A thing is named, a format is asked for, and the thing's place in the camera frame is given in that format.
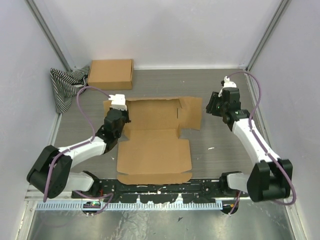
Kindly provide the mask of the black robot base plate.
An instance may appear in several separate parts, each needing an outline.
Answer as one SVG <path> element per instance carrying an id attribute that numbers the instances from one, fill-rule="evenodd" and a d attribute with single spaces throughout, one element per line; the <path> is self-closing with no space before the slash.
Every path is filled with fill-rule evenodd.
<path id="1" fill-rule="evenodd" d="M 84 192 L 90 197 L 101 197 L 113 193 L 112 203 L 154 204 L 174 203 L 182 197 L 184 204 L 214 203 L 216 198 L 235 198 L 237 190 L 223 189 L 219 179 L 192 178 L 181 184 L 124 184 L 116 179 L 102 179 L 95 185 L 94 190 Z"/>

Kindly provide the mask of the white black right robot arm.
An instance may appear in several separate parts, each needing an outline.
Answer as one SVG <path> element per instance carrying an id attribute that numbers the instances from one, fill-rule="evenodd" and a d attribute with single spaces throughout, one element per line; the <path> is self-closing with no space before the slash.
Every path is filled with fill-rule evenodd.
<path id="1" fill-rule="evenodd" d="M 241 108 L 238 88 L 224 87 L 220 92 L 214 91 L 206 112 L 222 118 L 241 141 L 253 163 L 250 174 L 238 171 L 222 173 L 219 184 L 223 196 L 229 198 L 240 191 L 247 193 L 253 202 L 275 201 L 289 196 L 293 202 L 296 201 L 292 163 L 277 155 L 263 139 L 252 115 Z"/>

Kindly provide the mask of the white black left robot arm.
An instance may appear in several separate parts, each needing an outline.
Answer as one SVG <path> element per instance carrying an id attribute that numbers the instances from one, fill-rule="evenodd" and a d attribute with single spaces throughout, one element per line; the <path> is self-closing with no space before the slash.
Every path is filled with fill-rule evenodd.
<path id="1" fill-rule="evenodd" d="M 111 151 L 129 122 L 128 110 L 111 107 L 93 137 L 66 147 L 46 146 L 26 180 L 42 192 L 45 199 L 53 199 L 64 191 L 78 191 L 88 198 L 97 198 L 101 191 L 100 180 L 88 171 L 71 172 L 71 168 Z"/>

